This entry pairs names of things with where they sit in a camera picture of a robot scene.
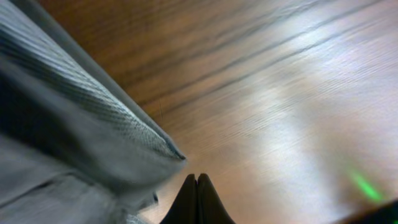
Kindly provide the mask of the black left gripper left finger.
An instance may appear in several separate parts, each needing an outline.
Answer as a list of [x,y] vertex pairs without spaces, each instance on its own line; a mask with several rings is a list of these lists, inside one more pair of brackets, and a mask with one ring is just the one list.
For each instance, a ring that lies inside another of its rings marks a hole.
[[196,222],[197,181],[194,174],[189,174],[160,224],[196,224]]

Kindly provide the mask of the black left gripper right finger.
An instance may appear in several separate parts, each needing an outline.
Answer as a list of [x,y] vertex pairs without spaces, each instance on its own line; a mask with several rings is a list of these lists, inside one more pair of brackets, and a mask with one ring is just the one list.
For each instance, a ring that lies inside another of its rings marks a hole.
[[224,208],[209,176],[200,174],[197,182],[199,223],[235,224]]

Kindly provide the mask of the grey shorts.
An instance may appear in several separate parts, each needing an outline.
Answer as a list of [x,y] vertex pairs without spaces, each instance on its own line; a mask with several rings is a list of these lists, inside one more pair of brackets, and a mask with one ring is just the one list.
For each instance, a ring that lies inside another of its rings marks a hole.
[[1,2],[1,222],[126,223],[185,156],[32,1]]

